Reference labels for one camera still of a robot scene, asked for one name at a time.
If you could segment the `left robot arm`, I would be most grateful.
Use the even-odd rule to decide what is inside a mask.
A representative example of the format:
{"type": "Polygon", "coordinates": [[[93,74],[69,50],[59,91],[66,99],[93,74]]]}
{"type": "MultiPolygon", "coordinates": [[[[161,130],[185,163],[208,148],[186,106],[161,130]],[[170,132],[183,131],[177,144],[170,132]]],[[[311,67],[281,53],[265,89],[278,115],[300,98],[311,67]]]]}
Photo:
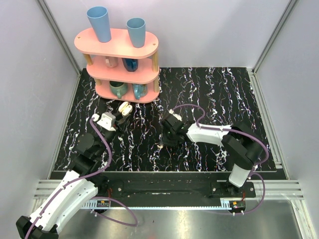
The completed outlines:
{"type": "Polygon", "coordinates": [[[120,132],[120,124],[127,116],[123,111],[92,115],[89,122],[98,138],[89,133],[82,136],[79,154],[60,184],[36,211],[17,220],[20,238],[57,239],[85,203],[107,193],[102,172],[112,162],[110,142],[120,132]]]}

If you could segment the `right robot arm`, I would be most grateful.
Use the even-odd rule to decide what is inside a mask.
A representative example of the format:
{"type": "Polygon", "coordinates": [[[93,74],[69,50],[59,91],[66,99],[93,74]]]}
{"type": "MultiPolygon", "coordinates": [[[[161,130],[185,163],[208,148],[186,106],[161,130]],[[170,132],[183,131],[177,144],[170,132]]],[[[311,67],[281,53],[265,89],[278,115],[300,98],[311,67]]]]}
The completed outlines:
{"type": "Polygon", "coordinates": [[[265,153],[265,160],[269,157],[267,147],[243,122],[236,125],[212,126],[197,121],[182,121],[180,116],[168,113],[161,124],[161,143],[164,146],[202,142],[224,147],[231,163],[226,191],[234,198],[244,192],[244,183],[261,162],[259,159],[262,154],[265,153]]]}

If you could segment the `white earbuds charging case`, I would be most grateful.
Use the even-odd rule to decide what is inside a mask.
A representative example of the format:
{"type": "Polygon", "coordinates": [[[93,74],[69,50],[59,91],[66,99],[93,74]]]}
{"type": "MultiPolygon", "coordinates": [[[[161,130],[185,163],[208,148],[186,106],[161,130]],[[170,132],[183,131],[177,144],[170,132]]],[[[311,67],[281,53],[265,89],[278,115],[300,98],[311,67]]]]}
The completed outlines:
{"type": "Polygon", "coordinates": [[[118,112],[121,113],[123,117],[128,116],[132,110],[133,106],[129,102],[123,102],[118,108],[118,112]]]}

